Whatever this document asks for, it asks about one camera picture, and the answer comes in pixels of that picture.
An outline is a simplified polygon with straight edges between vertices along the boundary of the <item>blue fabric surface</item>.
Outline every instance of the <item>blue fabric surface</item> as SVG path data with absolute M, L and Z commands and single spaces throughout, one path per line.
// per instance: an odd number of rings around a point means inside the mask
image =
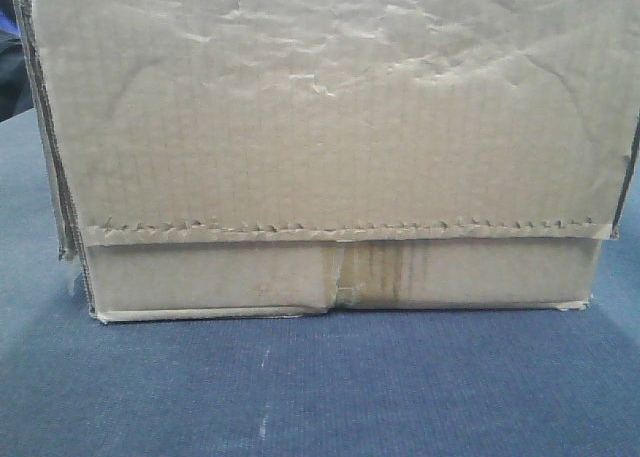
M 638 456 L 640 193 L 584 312 L 104 326 L 33 111 L 0 125 L 0 455 Z

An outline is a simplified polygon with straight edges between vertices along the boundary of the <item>box lid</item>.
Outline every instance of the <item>box lid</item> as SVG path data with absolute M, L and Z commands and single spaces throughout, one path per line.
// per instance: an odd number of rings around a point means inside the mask
M 616 232 L 640 0 L 16 4 L 68 250 Z

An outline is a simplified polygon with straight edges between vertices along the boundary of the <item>cardboard box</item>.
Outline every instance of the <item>cardboard box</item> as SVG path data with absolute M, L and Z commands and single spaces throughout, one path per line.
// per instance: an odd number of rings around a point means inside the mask
M 640 0 L 14 0 L 103 320 L 582 308 Z

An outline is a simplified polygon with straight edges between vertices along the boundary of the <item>cardboard flap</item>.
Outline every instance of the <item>cardboard flap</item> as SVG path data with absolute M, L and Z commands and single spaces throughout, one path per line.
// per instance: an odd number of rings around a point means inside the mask
M 84 245 L 617 224 L 640 0 L 24 2 Z

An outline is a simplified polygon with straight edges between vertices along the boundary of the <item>black object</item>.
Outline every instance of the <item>black object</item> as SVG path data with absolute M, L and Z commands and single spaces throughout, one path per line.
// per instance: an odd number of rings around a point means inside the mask
M 0 121 L 33 107 L 20 38 L 0 30 Z

